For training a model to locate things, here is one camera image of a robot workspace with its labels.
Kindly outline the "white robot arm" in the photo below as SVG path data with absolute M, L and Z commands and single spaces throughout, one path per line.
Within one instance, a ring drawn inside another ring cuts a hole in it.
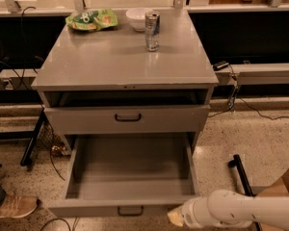
M 170 222 L 189 228 L 246 228 L 253 222 L 289 231 L 289 196 L 246 196 L 217 190 L 168 212 Z

